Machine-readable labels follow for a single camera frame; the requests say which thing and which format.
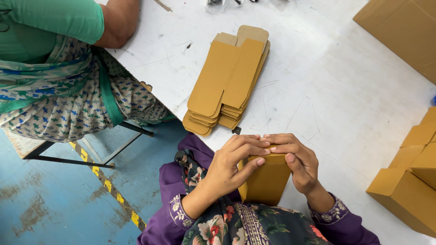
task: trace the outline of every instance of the yellow and black hazard tape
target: yellow and black hazard tape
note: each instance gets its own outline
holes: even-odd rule
[[[89,154],[79,145],[76,141],[70,142],[70,145],[80,155],[84,162],[93,163],[94,161]],[[130,216],[130,219],[135,225],[142,231],[144,231],[147,224],[139,217],[139,215],[133,210],[129,203],[123,198],[121,193],[116,189],[110,180],[104,175],[99,167],[89,166],[93,173],[99,178],[103,186],[108,188],[108,192],[118,201],[118,204],[124,209],[124,211]]]

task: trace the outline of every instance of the purple kurta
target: purple kurta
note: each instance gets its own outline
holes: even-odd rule
[[[214,153],[194,134],[188,133],[178,149],[190,149],[196,162],[209,169]],[[159,169],[159,184],[163,207],[151,217],[139,235],[138,245],[180,245],[186,230],[194,222],[180,205],[180,198],[186,191],[177,162],[164,164]],[[238,190],[228,196],[232,201],[241,200]],[[325,213],[309,207],[315,226],[324,237],[334,245],[379,245],[377,236],[361,225],[362,218],[352,214],[340,199],[335,197],[335,200],[335,206]]]

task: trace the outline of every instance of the white table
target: white table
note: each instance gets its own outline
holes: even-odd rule
[[[243,24],[261,27],[269,32],[271,52],[241,134],[294,133],[317,154],[321,183],[362,216],[382,244],[436,245],[365,193],[436,94],[434,84],[352,20],[367,0],[245,0],[220,14],[208,14],[202,0],[161,2],[172,11],[143,0],[136,33],[110,53],[152,85],[178,118],[215,35],[236,34]],[[231,135],[216,126],[202,140],[217,150]],[[307,210],[291,180],[280,205]]]

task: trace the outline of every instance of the blue floor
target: blue floor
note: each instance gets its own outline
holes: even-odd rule
[[[146,129],[154,137],[139,137],[103,172],[147,223],[162,206],[159,167],[173,161],[187,132],[178,120]],[[86,139],[104,158],[133,134],[117,126]],[[22,160],[2,130],[0,144],[1,245],[135,244],[140,230],[89,167]],[[81,160],[70,144],[43,155]]]

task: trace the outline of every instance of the embroidered sleeve cuff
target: embroidered sleeve cuff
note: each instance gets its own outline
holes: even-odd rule
[[[307,204],[309,206],[310,216],[312,217],[313,221],[317,224],[332,225],[340,221],[345,215],[349,213],[348,208],[339,198],[337,198],[332,193],[330,193],[330,195],[334,198],[335,203],[333,208],[325,213],[316,212],[310,207],[309,203]]]
[[[186,195],[178,194],[170,201],[170,215],[174,223],[180,227],[180,229],[187,231],[194,224],[195,220],[186,215],[185,210],[183,210],[180,201],[185,196]]]

